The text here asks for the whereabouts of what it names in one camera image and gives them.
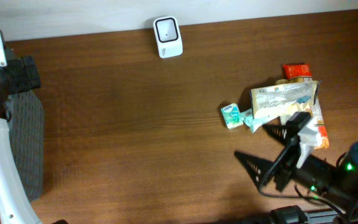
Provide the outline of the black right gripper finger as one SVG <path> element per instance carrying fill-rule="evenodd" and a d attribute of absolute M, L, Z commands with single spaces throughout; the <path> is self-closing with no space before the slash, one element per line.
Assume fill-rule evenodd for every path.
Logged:
<path fill-rule="evenodd" d="M 288 139 L 288 127 L 277 124 L 263 124 L 262 129 L 276 141 L 281 143 L 283 146 L 287 145 Z"/>
<path fill-rule="evenodd" d="M 273 162 L 241 151 L 235 151 L 234 156 L 242 164 L 257 189 L 263 188 L 273 176 Z"/>

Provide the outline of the white hair product tube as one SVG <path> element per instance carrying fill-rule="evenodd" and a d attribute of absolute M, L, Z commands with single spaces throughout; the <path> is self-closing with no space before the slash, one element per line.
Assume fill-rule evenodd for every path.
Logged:
<path fill-rule="evenodd" d="M 283 87 L 285 84 L 289 84 L 289 81 L 286 79 L 280 79 L 277 80 L 275 82 L 276 87 L 275 89 L 275 94 L 276 97 L 283 102 L 281 102 L 280 104 L 284 106 L 284 111 L 283 113 L 280 115 L 280 124 L 284 125 L 287 123 L 287 121 L 291 118 L 291 116 L 294 114 L 294 110 L 292 108 L 292 105 L 294 103 L 294 100 L 288 99 L 287 95 L 286 95 L 286 90 Z"/>

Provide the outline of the cream snack bag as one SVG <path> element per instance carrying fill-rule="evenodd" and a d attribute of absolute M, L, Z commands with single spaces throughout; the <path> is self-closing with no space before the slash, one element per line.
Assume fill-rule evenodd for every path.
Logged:
<path fill-rule="evenodd" d="M 250 91 L 252 114 L 260 119 L 268 116 L 292 115 L 314 106 L 319 81 L 285 83 L 254 88 Z"/>

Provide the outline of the teal snack pouch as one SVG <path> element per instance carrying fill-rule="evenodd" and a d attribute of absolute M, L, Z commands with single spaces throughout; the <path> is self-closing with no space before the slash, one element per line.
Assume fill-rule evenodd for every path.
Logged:
<path fill-rule="evenodd" d="M 266 124 L 278 116 L 270 115 L 263 118 L 254 118 L 252 114 L 252 109 L 248 109 L 247 111 L 240 112 L 240 118 L 243 123 L 248 126 L 252 133 L 254 133 L 259 127 L 263 124 Z"/>

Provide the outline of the small teal tissue pack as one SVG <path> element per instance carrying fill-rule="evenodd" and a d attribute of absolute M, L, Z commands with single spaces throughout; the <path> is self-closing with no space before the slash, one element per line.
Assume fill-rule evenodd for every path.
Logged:
<path fill-rule="evenodd" d="M 235 103 L 231 103 L 230 105 L 221 108 L 221 113 L 227 129 L 234 129 L 244 124 L 239 107 Z"/>

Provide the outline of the orange pasta packet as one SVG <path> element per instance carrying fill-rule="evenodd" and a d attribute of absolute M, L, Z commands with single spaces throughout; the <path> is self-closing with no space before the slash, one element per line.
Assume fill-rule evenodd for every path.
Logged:
<path fill-rule="evenodd" d="M 283 69 L 289 83 L 308 82 L 313 80 L 310 66 L 308 64 L 283 65 Z M 316 118 L 314 125 L 318 128 L 321 135 L 321 145 L 318 146 L 317 149 L 328 148 L 329 139 L 318 97 L 316 97 L 314 106 L 310 109 L 306 109 L 306 111 Z"/>

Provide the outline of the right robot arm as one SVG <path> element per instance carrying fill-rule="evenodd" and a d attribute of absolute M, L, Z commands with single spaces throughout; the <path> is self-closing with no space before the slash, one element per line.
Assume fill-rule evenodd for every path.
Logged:
<path fill-rule="evenodd" d="M 331 165 L 310 153 L 306 142 L 309 131 L 305 124 L 265 124 L 263 129 L 269 136 L 283 145 L 282 152 L 274 161 L 236 151 L 236 159 L 252 179 L 259 194 L 269 182 L 275 183 L 276 198 L 284 198 L 282 191 L 289 182 L 306 187 L 312 196 L 297 193 L 295 199 L 321 202 L 331 207 L 345 221 L 358 221 L 358 142 L 354 143 Z"/>

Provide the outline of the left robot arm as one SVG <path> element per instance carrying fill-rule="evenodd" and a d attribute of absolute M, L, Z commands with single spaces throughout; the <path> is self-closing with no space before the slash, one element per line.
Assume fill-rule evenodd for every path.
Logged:
<path fill-rule="evenodd" d="M 7 101 L 10 95 L 40 88 L 34 58 L 7 59 L 0 30 L 0 223 L 40 223 L 20 180 L 12 155 L 8 123 L 14 113 Z"/>

